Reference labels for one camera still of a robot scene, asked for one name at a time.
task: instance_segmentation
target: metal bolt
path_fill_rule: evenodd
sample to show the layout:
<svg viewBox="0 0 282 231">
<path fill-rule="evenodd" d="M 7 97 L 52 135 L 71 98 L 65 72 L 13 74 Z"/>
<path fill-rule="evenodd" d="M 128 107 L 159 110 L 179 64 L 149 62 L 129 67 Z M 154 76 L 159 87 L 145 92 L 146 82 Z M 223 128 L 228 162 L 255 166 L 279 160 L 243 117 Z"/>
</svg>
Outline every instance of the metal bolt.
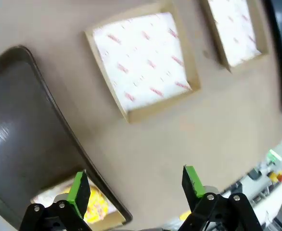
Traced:
<svg viewBox="0 0 282 231">
<path fill-rule="evenodd" d="M 235 201 L 239 201 L 241 198 L 240 198 L 238 195 L 236 195 L 236 196 L 233 197 L 233 199 L 234 199 Z"/>
<path fill-rule="evenodd" d="M 210 194 L 210 195 L 207 196 L 207 199 L 212 201 L 214 199 L 214 196 L 212 194 Z"/>
</svg>

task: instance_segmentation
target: red print on paper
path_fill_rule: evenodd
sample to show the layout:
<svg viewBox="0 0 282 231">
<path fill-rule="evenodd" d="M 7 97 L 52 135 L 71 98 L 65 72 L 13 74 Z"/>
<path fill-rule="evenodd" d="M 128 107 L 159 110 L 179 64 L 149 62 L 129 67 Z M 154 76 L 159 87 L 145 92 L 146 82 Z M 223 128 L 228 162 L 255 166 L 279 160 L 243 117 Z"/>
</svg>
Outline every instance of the red print on paper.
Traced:
<svg viewBox="0 0 282 231">
<path fill-rule="evenodd" d="M 147 40 L 150 40 L 150 36 L 145 33 L 144 31 L 142 31 L 142 35 L 147 39 Z"/>
<path fill-rule="evenodd" d="M 242 15 L 242 17 L 245 21 L 248 21 L 248 18 L 245 15 Z"/>
<path fill-rule="evenodd" d="M 174 55 L 172 55 L 172 59 L 173 59 L 175 62 L 177 62 L 179 65 L 184 66 L 184 63 L 183 63 L 181 60 L 179 60 L 177 57 L 175 57 Z"/>
<path fill-rule="evenodd" d="M 151 90 L 152 92 L 155 92 L 157 95 L 159 95 L 159 96 L 161 96 L 161 97 L 164 96 L 161 91 L 159 91 L 159 90 L 157 90 L 157 89 L 155 89 L 155 88 L 150 88 L 150 90 Z"/>
<path fill-rule="evenodd" d="M 133 102 L 135 101 L 135 97 L 133 97 L 132 95 L 130 95 L 130 94 L 126 93 L 126 92 L 125 92 L 125 97 L 126 97 L 127 99 L 133 101 Z"/>
<path fill-rule="evenodd" d="M 255 41 L 253 40 L 253 38 L 250 35 L 249 35 L 249 39 L 255 43 Z"/>
<path fill-rule="evenodd" d="M 147 60 L 147 64 L 150 65 L 154 69 L 156 68 L 156 65 L 151 60 Z"/>
<path fill-rule="evenodd" d="M 112 39 L 114 42 L 117 42 L 118 44 L 121 44 L 121 41 L 117 38 L 117 37 L 115 37 L 114 35 L 112 35 L 112 34 L 109 34 L 109 35 L 107 35 L 110 39 Z"/>
<path fill-rule="evenodd" d="M 123 65 L 121 64 L 117 64 L 117 68 L 123 72 L 125 72 L 126 74 L 128 73 L 128 69 L 125 68 Z"/>
<path fill-rule="evenodd" d="M 185 89 L 187 89 L 187 90 L 190 90 L 190 88 L 189 88 L 188 86 L 186 86 L 186 85 L 184 85 L 184 84 L 182 84 L 182 83 L 175 82 L 175 85 L 177 85 L 177 86 L 179 86 L 179 87 L 181 87 L 181 88 L 185 88 Z"/>
<path fill-rule="evenodd" d="M 169 28 L 169 33 L 175 38 L 178 37 L 178 35 L 171 28 Z"/>
</svg>

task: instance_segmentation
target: cardboard box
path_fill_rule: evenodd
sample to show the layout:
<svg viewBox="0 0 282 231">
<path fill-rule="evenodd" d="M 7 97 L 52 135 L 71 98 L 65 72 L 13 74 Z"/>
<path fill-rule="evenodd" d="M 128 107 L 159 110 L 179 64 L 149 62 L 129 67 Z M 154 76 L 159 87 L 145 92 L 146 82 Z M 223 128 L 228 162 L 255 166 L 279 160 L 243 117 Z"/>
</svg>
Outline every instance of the cardboard box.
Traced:
<svg viewBox="0 0 282 231">
<path fill-rule="evenodd" d="M 201 2 L 221 64 L 230 72 L 241 70 L 268 53 L 266 36 L 255 0 L 201 0 Z M 241 55 L 244 57 L 244 53 L 251 49 L 249 43 L 259 53 L 247 59 L 242 58 Z M 232 65 L 230 62 L 232 59 L 241 59 L 241 62 L 234 61 L 236 64 Z"/>
<path fill-rule="evenodd" d="M 126 220 L 123 215 L 117 210 L 109 213 L 103 220 L 89 224 L 89 227 L 93 231 L 113 230 L 117 227 L 123 226 L 125 221 Z"/>
<path fill-rule="evenodd" d="M 184 61 L 184 67 L 185 67 L 185 72 L 186 72 L 186 78 L 188 81 L 188 84 L 192 88 L 192 90 L 185 92 L 183 94 L 177 95 L 175 97 L 165 99 L 163 101 L 144 106 L 138 109 L 131 110 L 129 112 L 125 112 L 125 110 L 122 108 L 116 93 L 114 91 L 114 88 L 112 86 L 112 83 L 110 82 L 110 79 L 107 75 L 107 72 L 104 68 L 102 58 L 100 56 L 100 53 L 98 51 L 98 48 L 96 46 L 95 40 L 93 38 L 93 31 L 96 28 L 99 28 L 101 26 L 104 26 L 106 24 L 110 24 L 116 21 L 121 21 L 121 20 L 126 20 L 126 19 L 131 19 L 131 18 L 136 18 L 144 15 L 150 15 L 150 14 L 156 14 L 156 13 L 165 13 L 165 12 L 170 12 L 173 16 L 173 19 L 175 21 L 175 25 L 178 31 L 178 38 L 180 40 L 181 44 L 181 51 L 182 51 L 182 56 L 183 56 L 183 61 Z M 152 4 L 146 4 L 142 5 L 140 7 L 130 9 L 126 12 L 120 13 L 119 15 L 113 16 L 110 19 L 107 19 L 98 25 L 89 28 L 85 31 L 87 39 L 90 43 L 90 47 L 92 49 L 92 52 L 94 54 L 94 57 L 97 61 L 97 64 L 103 74 L 103 77 L 110 89 L 110 92 L 112 96 L 114 97 L 120 111 L 122 112 L 124 118 L 129 122 L 136 122 L 140 121 L 152 114 L 155 114 L 157 112 L 162 111 L 166 107 L 169 107 L 173 104 L 175 104 L 177 101 L 195 93 L 197 90 L 199 90 L 200 87 L 200 81 L 199 77 L 197 74 L 197 70 L 195 67 L 195 62 L 194 62 L 194 57 L 192 54 L 191 50 L 191 45 L 188 41 L 188 38 L 185 33 L 184 26 L 182 24 L 182 21 L 180 19 L 179 13 L 177 12 L 175 6 L 173 5 L 172 1 L 170 0 L 160 0 Z"/>
</svg>

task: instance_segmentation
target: paper sheet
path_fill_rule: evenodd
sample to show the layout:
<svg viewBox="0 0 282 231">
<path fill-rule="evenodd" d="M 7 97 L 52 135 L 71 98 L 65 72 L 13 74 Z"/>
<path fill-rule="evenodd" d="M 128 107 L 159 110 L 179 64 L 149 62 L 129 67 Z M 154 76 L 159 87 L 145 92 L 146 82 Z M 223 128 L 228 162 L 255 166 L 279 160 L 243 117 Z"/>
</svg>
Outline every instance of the paper sheet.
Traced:
<svg viewBox="0 0 282 231">
<path fill-rule="evenodd" d="M 126 113 L 192 90 L 171 13 L 108 24 L 93 37 Z"/>
<path fill-rule="evenodd" d="M 31 200 L 31 202 L 42 204 L 45 207 L 51 206 L 57 195 L 63 194 L 65 190 L 68 190 L 68 189 L 70 190 L 70 188 L 71 188 L 71 186 L 74 182 L 74 179 L 75 178 L 71 178 L 69 180 L 66 180 L 62 183 L 59 183 L 59 184 L 53 186 L 52 188 L 49 188 L 49 189 L 41 192 L 40 194 L 35 196 Z M 96 192 L 95 191 L 91 192 L 92 197 L 89 201 L 88 209 L 87 209 L 87 212 L 86 212 L 85 217 L 84 217 L 84 221 L 91 224 L 93 222 L 89 222 L 89 220 L 94 220 L 96 222 L 98 220 L 102 220 L 104 218 L 104 216 L 106 215 L 105 214 L 104 216 L 96 216 L 97 215 L 96 210 L 99 211 L 100 213 L 103 213 L 103 211 L 100 211 L 100 210 L 101 210 L 101 207 L 104 205 L 104 203 L 107 203 L 107 205 L 108 205 L 107 214 L 111 214 L 111 213 L 117 211 L 117 209 L 110 202 L 110 200 L 105 195 L 103 195 L 103 193 L 99 190 L 99 188 L 89 178 L 88 178 L 88 181 L 89 181 L 89 185 L 94 186 L 95 191 L 96 191 Z M 97 198 L 97 194 L 103 195 L 103 199 L 101 199 L 100 201 L 99 200 L 95 201 L 95 199 Z M 93 211 L 92 216 L 89 215 L 88 211 Z"/>
<path fill-rule="evenodd" d="M 246 0 L 208 0 L 230 66 L 261 53 Z"/>
</svg>

